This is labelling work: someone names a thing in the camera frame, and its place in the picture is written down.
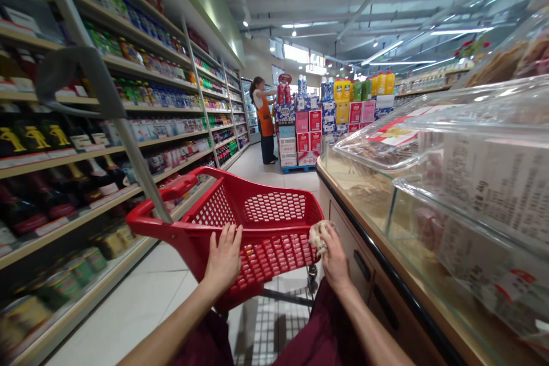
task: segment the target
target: white floor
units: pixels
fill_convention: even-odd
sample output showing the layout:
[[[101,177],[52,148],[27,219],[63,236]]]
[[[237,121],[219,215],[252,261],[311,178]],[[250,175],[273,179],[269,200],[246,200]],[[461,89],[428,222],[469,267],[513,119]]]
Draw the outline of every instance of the white floor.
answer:
[[[316,172],[283,174],[279,164],[264,165],[259,144],[249,147],[229,169],[269,186],[299,188],[319,196]],[[197,282],[168,244],[156,246],[47,363],[48,366],[116,365],[168,317]],[[266,288],[305,297],[307,269],[282,274]],[[309,310],[255,297],[229,314],[229,341],[237,365],[268,365],[307,323]]]

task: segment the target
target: red box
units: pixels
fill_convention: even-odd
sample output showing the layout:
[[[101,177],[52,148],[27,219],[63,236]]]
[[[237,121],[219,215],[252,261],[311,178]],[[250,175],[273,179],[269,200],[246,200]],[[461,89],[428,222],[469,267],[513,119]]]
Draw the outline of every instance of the red box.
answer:
[[[361,115],[362,102],[351,103],[351,109],[349,111],[349,124],[359,124]]]
[[[322,132],[310,132],[311,148],[310,150],[320,151],[320,142],[322,140]]]
[[[311,138],[309,133],[298,133],[297,134],[297,152],[308,152],[311,147]]]
[[[309,131],[319,132],[322,130],[322,110],[312,110],[309,112]]]
[[[309,112],[296,112],[296,133],[309,131]]]

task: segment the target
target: woman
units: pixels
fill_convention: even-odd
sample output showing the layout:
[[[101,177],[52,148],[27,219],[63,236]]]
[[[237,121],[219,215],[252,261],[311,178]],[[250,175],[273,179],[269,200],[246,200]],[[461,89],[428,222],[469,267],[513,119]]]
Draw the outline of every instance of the woman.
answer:
[[[261,134],[261,154],[263,155],[263,164],[275,164],[279,158],[275,156],[275,131],[273,121],[270,117],[269,106],[275,99],[267,100],[267,96],[276,94],[276,90],[265,91],[265,80],[256,77],[250,84],[250,98],[257,109],[257,119],[259,122],[259,133]]]

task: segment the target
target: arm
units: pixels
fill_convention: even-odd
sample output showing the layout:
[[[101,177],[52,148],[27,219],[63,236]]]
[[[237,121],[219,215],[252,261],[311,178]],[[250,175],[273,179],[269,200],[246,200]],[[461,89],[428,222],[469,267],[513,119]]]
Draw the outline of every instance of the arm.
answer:
[[[341,239],[331,226],[328,227],[328,233],[330,236],[323,233],[320,235],[328,249],[322,257],[324,273],[345,308],[364,353],[373,366],[413,366],[414,363],[364,304],[359,291],[351,282],[349,262]]]
[[[139,343],[118,366],[169,365],[195,327],[240,272],[242,226],[226,224],[216,245],[210,237],[210,256],[204,279],[193,293],[160,326]]]

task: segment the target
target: blue pallet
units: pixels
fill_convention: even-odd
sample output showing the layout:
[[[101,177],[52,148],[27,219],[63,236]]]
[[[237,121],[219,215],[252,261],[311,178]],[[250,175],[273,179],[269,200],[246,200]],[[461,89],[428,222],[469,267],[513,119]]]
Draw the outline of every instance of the blue pallet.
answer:
[[[316,167],[316,165],[309,165],[309,166],[288,166],[288,167],[282,167],[282,171],[284,172],[284,174],[288,174],[290,172],[290,170],[294,170],[294,169],[303,169],[305,172],[308,172],[309,169],[312,169],[314,170]]]

